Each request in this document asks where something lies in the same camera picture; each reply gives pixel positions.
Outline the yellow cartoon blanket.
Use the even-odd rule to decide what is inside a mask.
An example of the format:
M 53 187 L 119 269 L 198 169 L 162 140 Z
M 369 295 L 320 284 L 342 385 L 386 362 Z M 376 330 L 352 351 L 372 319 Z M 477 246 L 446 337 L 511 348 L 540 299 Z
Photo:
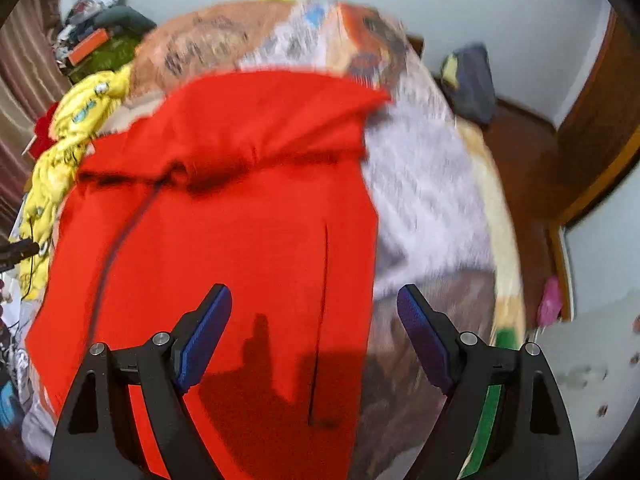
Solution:
M 37 255 L 18 265 L 21 294 L 35 299 L 46 288 L 52 255 L 54 220 L 70 192 L 77 170 L 99 128 L 129 93 L 132 65 L 102 70 L 75 84 L 58 102 L 49 126 L 54 144 L 36 160 L 18 236 L 39 246 Z

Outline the red cloth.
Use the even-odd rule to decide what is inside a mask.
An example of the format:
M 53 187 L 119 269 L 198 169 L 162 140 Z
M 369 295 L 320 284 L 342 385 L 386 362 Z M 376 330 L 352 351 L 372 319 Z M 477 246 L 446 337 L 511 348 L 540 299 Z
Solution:
M 48 108 L 46 114 L 38 118 L 35 123 L 34 138 L 27 149 L 27 153 L 33 160 L 37 160 L 45 151 L 54 145 L 54 141 L 49 136 L 49 129 L 57 108 L 58 102 L 54 102 Z

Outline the orange box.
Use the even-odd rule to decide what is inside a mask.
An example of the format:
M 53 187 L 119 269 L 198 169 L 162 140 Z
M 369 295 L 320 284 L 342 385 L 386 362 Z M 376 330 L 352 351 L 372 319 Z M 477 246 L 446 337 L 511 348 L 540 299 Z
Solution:
M 85 39 L 70 51 L 68 55 L 68 62 L 71 66 L 77 66 L 84 58 L 91 54 L 102 44 L 105 44 L 110 39 L 110 35 L 104 28 L 99 28 L 92 32 Z

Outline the striped brown curtain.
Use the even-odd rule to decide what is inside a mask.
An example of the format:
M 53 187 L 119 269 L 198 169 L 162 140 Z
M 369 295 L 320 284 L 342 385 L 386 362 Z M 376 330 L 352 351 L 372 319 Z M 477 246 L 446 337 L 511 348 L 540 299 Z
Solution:
M 18 0 L 1 26 L 1 235 L 11 231 L 34 162 L 37 119 L 70 88 L 54 59 L 60 0 Z

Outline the brown wooden door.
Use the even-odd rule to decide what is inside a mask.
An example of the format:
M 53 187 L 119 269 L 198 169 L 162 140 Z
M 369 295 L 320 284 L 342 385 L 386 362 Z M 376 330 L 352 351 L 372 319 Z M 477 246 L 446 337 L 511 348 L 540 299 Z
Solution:
M 570 224 L 604 200 L 639 159 L 639 38 L 611 12 L 596 62 L 558 132 Z

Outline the pink slipper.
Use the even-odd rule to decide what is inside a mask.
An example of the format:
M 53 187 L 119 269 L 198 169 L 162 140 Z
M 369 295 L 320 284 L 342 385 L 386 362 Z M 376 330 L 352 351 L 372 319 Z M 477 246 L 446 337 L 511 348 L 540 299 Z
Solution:
M 556 276 L 548 278 L 544 284 L 541 300 L 537 309 L 537 324 L 549 326 L 561 316 L 563 296 L 560 282 Z

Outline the red jacket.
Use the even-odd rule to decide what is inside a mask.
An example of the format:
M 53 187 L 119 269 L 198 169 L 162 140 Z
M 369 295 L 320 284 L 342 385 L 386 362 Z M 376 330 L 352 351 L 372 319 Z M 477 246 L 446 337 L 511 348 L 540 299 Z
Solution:
M 26 338 L 53 411 L 90 344 L 142 344 L 221 283 L 229 322 L 186 394 L 218 468 L 346 478 L 378 232 L 363 129 L 389 98 L 300 70 L 208 75 L 96 140 Z

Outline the dark grey cloth pile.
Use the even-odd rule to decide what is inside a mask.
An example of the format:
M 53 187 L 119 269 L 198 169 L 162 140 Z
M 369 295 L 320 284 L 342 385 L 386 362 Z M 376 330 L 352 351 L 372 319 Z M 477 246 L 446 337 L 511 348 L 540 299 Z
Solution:
M 130 8 L 130 6 L 112 6 L 96 14 L 93 18 L 96 28 L 113 28 L 116 26 L 144 36 L 156 27 L 156 23 Z

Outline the dark blue bag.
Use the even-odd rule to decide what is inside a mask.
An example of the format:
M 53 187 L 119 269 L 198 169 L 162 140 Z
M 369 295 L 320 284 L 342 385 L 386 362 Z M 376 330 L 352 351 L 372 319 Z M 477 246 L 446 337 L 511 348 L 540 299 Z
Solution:
M 474 42 L 447 55 L 440 71 L 440 86 L 454 114 L 486 127 L 497 110 L 488 51 Z

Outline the newspaper print bed sheet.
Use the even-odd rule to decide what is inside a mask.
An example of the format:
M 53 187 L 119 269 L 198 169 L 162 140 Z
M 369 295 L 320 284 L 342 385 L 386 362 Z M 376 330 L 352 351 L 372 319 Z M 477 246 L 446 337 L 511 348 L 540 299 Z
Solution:
M 358 424 L 344 479 L 378 477 L 425 441 L 444 403 L 401 328 L 395 297 L 402 285 L 431 294 L 464 330 L 486 339 L 523 336 L 513 226 L 480 129 L 454 114 L 398 21 L 346 2 L 217 4 L 150 32 L 130 64 L 128 96 L 81 162 L 96 140 L 127 131 L 172 92 L 208 75 L 300 70 L 387 92 L 388 102 L 363 129 L 360 169 L 378 232 Z M 50 456 L 62 411 L 53 411 L 26 347 L 47 286 L 22 301 L 14 359 L 22 443 L 40 460 Z

